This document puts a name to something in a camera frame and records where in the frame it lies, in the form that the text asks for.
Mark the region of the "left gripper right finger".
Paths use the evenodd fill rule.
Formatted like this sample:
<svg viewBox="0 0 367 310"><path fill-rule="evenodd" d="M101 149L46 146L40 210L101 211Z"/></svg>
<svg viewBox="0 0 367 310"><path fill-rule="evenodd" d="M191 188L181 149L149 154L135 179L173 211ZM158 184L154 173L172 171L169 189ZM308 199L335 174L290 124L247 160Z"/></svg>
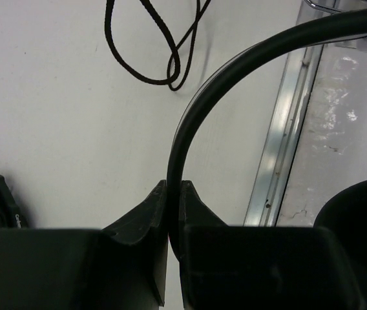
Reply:
<svg viewBox="0 0 367 310"><path fill-rule="evenodd" d="M186 309L362 309L336 236L311 227L226 225L184 181L180 278Z"/></svg>

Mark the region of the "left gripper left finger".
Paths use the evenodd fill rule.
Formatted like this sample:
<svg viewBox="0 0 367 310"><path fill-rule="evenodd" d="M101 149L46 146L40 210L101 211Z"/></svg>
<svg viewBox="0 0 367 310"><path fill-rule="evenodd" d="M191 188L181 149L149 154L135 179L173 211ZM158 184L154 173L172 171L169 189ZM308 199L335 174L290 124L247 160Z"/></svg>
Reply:
<svg viewBox="0 0 367 310"><path fill-rule="evenodd" d="M165 187L104 229L0 228L0 309L158 309Z"/></svg>

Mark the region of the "white black headphones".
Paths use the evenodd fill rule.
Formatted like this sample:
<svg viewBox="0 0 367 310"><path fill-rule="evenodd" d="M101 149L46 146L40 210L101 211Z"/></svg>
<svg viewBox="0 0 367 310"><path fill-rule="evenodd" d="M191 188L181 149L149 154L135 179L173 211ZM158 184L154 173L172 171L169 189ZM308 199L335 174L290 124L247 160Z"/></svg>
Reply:
<svg viewBox="0 0 367 310"><path fill-rule="evenodd" d="M169 239L180 259L178 228L182 175L189 147L200 125L215 105L250 73L294 50L367 34L367 9L343 12L301 23L265 39L228 61L217 70L192 98L174 136L167 165L167 213Z"/></svg>

